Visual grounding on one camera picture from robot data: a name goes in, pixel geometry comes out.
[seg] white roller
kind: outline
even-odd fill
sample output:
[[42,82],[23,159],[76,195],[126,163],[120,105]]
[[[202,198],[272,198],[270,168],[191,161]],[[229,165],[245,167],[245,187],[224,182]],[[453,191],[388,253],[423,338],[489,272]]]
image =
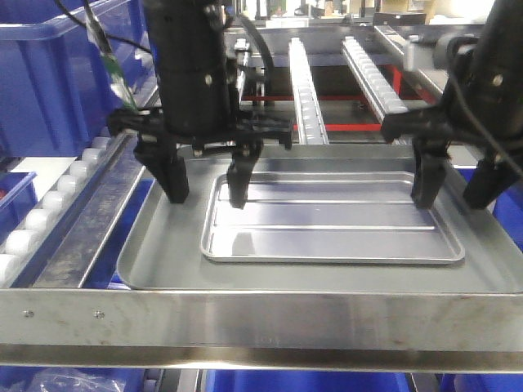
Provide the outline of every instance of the white roller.
[[25,256],[38,245],[40,233],[36,230],[15,230],[6,240],[6,253]]
[[75,194],[80,187],[81,179],[70,174],[64,174],[58,179],[56,188],[65,194]]
[[12,278],[20,265],[20,258],[15,255],[0,254],[0,286]]
[[93,164],[86,161],[74,161],[69,167],[69,174],[75,176],[80,180],[85,180],[89,177]]
[[82,160],[88,163],[97,164],[104,154],[102,149],[85,149],[82,153]]
[[42,207],[45,210],[58,212],[64,208],[65,204],[69,201],[69,197],[68,194],[60,192],[59,190],[50,190],[43,197]]
[[92,144],[91,144],[91,147],[93,149],[107,149],[107,147],[109,147],[109,144],[111,143],[111,138],[110,137],[103,137],[103,136],[98,136],[98,137],[95,137],[92,141]]
[[55,218],[56,212],[53,210],[35,208],[25,217],[25,228],[28,230],[43,232],[51,227],[51,224],[54,222]]

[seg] plastic bag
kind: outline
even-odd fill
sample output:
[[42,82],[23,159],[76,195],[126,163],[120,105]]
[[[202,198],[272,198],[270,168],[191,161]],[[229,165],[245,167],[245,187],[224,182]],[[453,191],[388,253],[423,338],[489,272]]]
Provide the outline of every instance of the plastic bag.
[[111,380],[64,367],[38,372],[26,392],[123,392],[124,388],[123,380]]

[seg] metal tray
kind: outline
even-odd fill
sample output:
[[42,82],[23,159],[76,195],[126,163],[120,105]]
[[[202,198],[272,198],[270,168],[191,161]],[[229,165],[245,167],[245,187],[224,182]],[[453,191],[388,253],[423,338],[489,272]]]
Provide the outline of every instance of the metal tray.
[[255,173],[243,210],[214,183],[203,254],[217,262],[444,265],[465,256],[435,208],[418,210],[413,174]]
[[[449,259],[457,260],[463,256],[458,243],[452,244],[454,233],[464,249],[464,257],[460,261],[447,265],[415,265],[413,262],[401,264],[392,261],[380,265],[348,265],[329,261],[297,263],[290,262],[290,257],[287,260],[281,258],[278,263],[211,261],[202,253],[201,235],[209,200],[216,195],[213,190],[214,181],[226,172],[229,164],[228,157],[195,159],[187,154],[190,195],[184,204],[170,204],[158,185],[151,188],[118,259],[118,273],[126,284],[146,290],[226,290],[245,293],[292,291],[319,294],[507,293],[523,289],[521,251],[488,211],[467,208],[461,197],[465,181],[452,167],[449,167],[447,180],[432,212],[427,215],[406,214],[405,222],[410,222],[410,225],[425,220],[435,221],[436,225],[440,223],[438,230],[449,244],[438,249],[447,252]],[[298,176],[294,178],[300,179],[309,176],[318,180],[323,177],[328,182],[325,184],[326,188],[331,190],[330,196],[324,195],[323,199],[326,199],[333,198],[336,193],[332,191],[338,185],[334,186],[330,181],[336,176],[346,180],[357,176],[380,176],[381,174],[376,173],[386,172],[387,176],[411,181],[405,173],[412,170],[413,157],[409,146],[295,146],[289,152],[280,147],[267,146],[255,167],[253,178],[259,180],[272,176],[278,180],[288,179],[290,176]],[[387,207],[409,207],[409,184],[397,182],[396,186],[396,191],[392,192],[390,189],[387,198],[407,203]],[[254,184],[249,192],[251,199],[257,196],[256,188],[257,185]],[[379,192],[366,191],[364,196],[377,198]],[[360,198],[355,193],[344,197]],[[394,216],[397,218],[399,214],[393,213],[391,219],[395,219]],[[401,236],[399,232],[392,231],[385,231],[385,235]],[[342,236],[342,241],[350,241],[349,234]],[[382,243],[381,239],[376,239],[374,243],[367,244],[375,248],[391,248],[396,244],[397,247],[409,249],[415,246],[411,242],[412,238],[395,243]],[[315,243],[320,250],[329,247],[321,239]],[[301,244],[303,247],[310,246],[306,241]],[[434,257],[434,253],[423,251],[425,255]]]

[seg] blue plastic bin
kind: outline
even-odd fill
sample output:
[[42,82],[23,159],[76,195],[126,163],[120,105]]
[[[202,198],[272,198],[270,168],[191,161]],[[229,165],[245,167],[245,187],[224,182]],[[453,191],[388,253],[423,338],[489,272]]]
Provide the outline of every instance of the blue plastic bin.
[[36,173],[7,173],[0,178],[0,243],[25,218],[37,202],[33,187]]
[[[52,0],[0,3],[16,4],[35,20],[46,15],[42,10],[56,13]],[[32,9],[36,3],[46,6]],[[92,9],[108,33],[145,40],[139,0],[100,0]],[[12,19],[14,14],[0,13],[0,23],[9,23],[0,24],[0,155],[78,156],[98,136],[111,110],[121,106],[99,52],[86,30],[65,16],[22,25]],[[84,17],[82,8],[74,14]],[[128,83],[139,87],[152,64],[137,56],[135,47],[115,41],[112,46]]]
[[[15,388],[15,390],[26,391],[33,382],[34,378],[42,371],[47,370],[45,367],[14,367],[3,366],[0,367],[0,390],[5,388]],[[144,369],[129,369],[129,368],[76,368],[75,370],[88,376],[103,377],[107,381],[121,381],[125,384],[123,392],[141,392],[144,386]],[[107,390],[105,388],[98,388],[96,390]]]
[[[474,169],[461,169],[459,172],[469,181]],[[493,215],[523,251],[523,189],[520,185],[512,186],[498,197]]]
[[402,373],[209,371],[205,392],[409,392]]
[[[80,8],[83,2],[62,0],[62,4],[68,10],[75,10]],[[0,23],[42,23],[60,14],[61,10],[52,0],[0,0]]]
[[521,374],[458,374],[454,377],[456,392],[521,392]]

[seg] metal bolt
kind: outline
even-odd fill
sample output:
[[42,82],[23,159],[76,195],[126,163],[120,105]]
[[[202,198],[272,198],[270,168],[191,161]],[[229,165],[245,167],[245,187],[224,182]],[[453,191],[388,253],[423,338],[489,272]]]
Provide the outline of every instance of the metal bolt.
[[499,87],[503,84],[503,75],[498,74],[494,76],[494,79],[492,79],[492,84],[494,84],[496,87]]

